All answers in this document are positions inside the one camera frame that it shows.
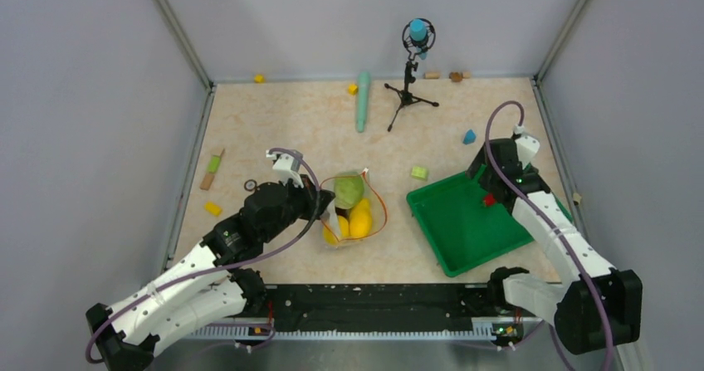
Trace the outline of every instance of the gray wall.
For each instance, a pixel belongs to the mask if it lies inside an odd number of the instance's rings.
[[[575,0],[169,0],[216,81],[402,76],[403,26],[429,19],[424,68],[531,75]]]
[[[704,0],[593,0],[545,81],[594,247],[643,279],[657,369],[702,369]]]
[[[151,0],[0,0],[2,369],[96,369],[83,313],[154,276],[204,101]]]

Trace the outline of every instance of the mesh bag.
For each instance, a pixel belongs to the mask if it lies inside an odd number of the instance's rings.
[[[321,186],[335,193],[335,200],[320,217],[323,239],[331,247],[362,242],[386,226],[386,204],[369,184],[368,169],[340,173]]]

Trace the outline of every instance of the tripod base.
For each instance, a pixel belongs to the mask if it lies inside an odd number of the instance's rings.
[[[413,105],[413,104],[417,104],[417,103],[428,103],[428,104],[432,105],[433,107],[440,106],[440,103],[438,103],[436,101],[422,99],[420,97],[413,95],[413,93],[411,93],[408,90],[396,89],[395,87],[392,87],[388,83],[384,83],[384,87],[395,91],[396,94],[398,95],[399,99],[401,100],[401,104],[398,105],[398,108],[396,109],[396,114],[394,114],[394,118],[391,120],[391,123],[389,124],[389,128],[386,129],[387,132],[390,132],[391,128],[394,127],[394,121],[396,120],[396,117],[398,116],[398,112],[401,109],[408,107],[409,105]]]

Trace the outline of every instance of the cable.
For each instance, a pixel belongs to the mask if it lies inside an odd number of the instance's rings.
[[[601,298],[599,296],[599,293],[596,291],[596,286],[594,286],[591,277],[589,277],[589,274],[585,270],[584,266],[582,266],[582,263],[579,261],[577,254],[574,253],[574,249],[572,249],[570,243],[567,242],[564,233],[557,228],[555,223],[550,220],[550,218],[542,210],[540,210],[537,205],[535,205],[530,199],[528,199],[528,197],[524,193],[522,193],[520,189],[511,182],[511,180],[508,179],[508,177],[501,171],[501,168],[499,168],[498,163],[494,158],[494,154],[491,152],[491,146],[489,145],[489,132],[491,131],[491,125],[494,123],[494,118],[496,118],[496,115],[499,113],[499,111],[501,111],[504,107],[508,105],[515,105],[516,107],[518,107],[518,109],[521,111],[521,117],[518,120],[518,125],[523,125],[525,111],[521,103],[519,103],[518,101],[510,100],[496,107],[494,112],[491,113],[489,121],[486,122],[486,133],[484,137],[484,149],[486,150],[486,156],[489,158],[489,162],[496,171],[496,174],[499,175],[499,177],[501,178],[501,180],[503,180],[506,186],[508,186],[508,188],[510,188],[511,191],[513,191],[520,199],[525,201],[530,206],[530,208],[532,208],[533,211],[535,211],[535,213],[537,213],[538,216],[540,216],[545,221],[548,227],[550,227],[550,229],[552,229],[558,234],[560,242],[567,250],[567,253],[570,255],[570,258],[574,262],[574,265],[577,266],[577,270],[582,275],[584,283],[586,283],[587,289],[589,289],[589,293],[592,295],[592,299],[594,299],[596,310],[599,312],[599,318],[601,319],[601,324],[604,327],[604,337],[606,338],[606,356],[604,356],[604,362],[602,363],[601,369],[603,371],[609,371],[612,359],[614,357],[614,336],[611,334],[611,324],[609,323],[609,317],[606,315],[606,309],[604,308],[604,304],[601,303]],[[563,360],[565,361],[565,365],[567,366],[567,368],[571,369],[572,366],[566,361],[567,359],[563,358]]]
[[[553,328],[552,325],[550,326],[550,337],[552,338],[552,343],[555,345],[557,355],[560,356],[562,362],[565,363],[565,367],[567,367],[568,371],[574,371],[572,364],[570,364],[570,361],[567,359],[567,356],[565,356],[565,352],[562,351],[562,348],[560,347],[560,342],[557,339],[557,333],[555,332],[555,328]]]
[[[315,173],[313,173],[313,169],[311,169],[310,166],[306,163],[306,161],[303,160],[302,155],[300,155],[294,151],[290,151],[289,149],[274,148],[274,149],[269,149],[268,152],[271,153],[272,151],[280,152],[280,153],[284,153],[284,154],[289,154],[291,157],[293,157],[299,163],[301,163],[301,165],[303,166],[303,168],[306,169],[306,171],[308,171],[308,174],[310,175],[310,179],[313,181],[313,184],[315,185],[315,206],[313,208],[313,214],[314,215],[317,214],[318,210],[320,208],[320,185],[318,184],[318,178],[315,176]],[[292,240],[290,240],[286,244],[282,245],[281,247],[278,247],[277,249],[275,249],[271,252],[268,252],[264,255],[261,255],[261,256],[246,260],[246,261],[239,261],[239,262],[233,263],[231,265],[214,267],[212,269],[196,271],[196,272],[188,274],[186,276],[181,276],[177,279],[174,279],[174,280],[171,280],[167,283],[164,283],[161,286],[158,286],[156,288],[156,291],[161,292],[162,290],[166,290],[172,286],[175,286],[176,284],[178,284],[180,282],[184,282],[186,280],[190,280],[195,277],[205,276],[207,274],[217,273],[219,271],[228,271],[228,270],[237,269],[239,267],[251,265],[252,263],[256,263],[258,261],[263,261],[263,260],[268,259],[272,256],[275,256],[275,255],[283,252],[284,250],[290,248],[294,244],[296,244],[308,232],[308,230],[310,230],[310,228],[313,226],[314,222],[315,222],[315,217],[311,217],[310,220],[308,221],[308,223],[306,223],[306,225],[303,227],[303,230],[301,230],[301,232],[299,232],[297,236],[295,236]],[[88,345],[86,346],[86,351],[84,353],[84,355],[86,357],[86,361],[88,363],[100,364],[100,363],[104,362],[103,359],[93,359],[93,357],[90,355],[90,352],[93,349],[93,345],[95,344],[95,341],[98,339],[100,334],[102,334],[103,331],[105,331],[105,329],[108,328],[109,325],[111,325],[113,322],[115,322],[115,320],[122,317],[122,315],[124,315],[125,313],[130,311],[130,309],[132,309],[133,307],[145,302],[149,297],[150,297],[149,295],[142,295],[140,298],[132,301],[132,303],[125,306],[121,310],[117,311],[112,316],[110,316],[108,318],[108,320],[105,321],[105,323],[103,323],[100,327],[98,327],[97,330],[95,330],[93,335],[91,335],[90,339],[88,340]]]

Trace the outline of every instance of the microphone stand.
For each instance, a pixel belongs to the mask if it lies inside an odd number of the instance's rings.
[[[439,107],[440,104],[436,101],[430,101],[430,100],[425,100],[420,97],[417,97],[413,95],[410,91],[408,91],[408,86],[416,81],[415,76],[413,76],[413,72],[418,70],[418,63],[413,62],[413,58],[409,57],[408,61],[406,61],[406,70],[403,73],[403,90],[396,89],[395,87],[392,87],[388,83],[384,83],[384,87],[387,89],[391,89],[396,92],[398,95],[399,99],[401,100],[401,104],[398,105],[398,108],[396,109],[396,114],[394,114],[394,118],[391,120],[391,124],[389,124],[389,128],[386,129],[386,131],[390,132],[391,128],[394,127],[394,121],[396,120],[396,117],[398,116],[398,112],[405,108],[408,107],[409,105],[416,104],[416,103],[428,103],[432,105],[433,107]]]

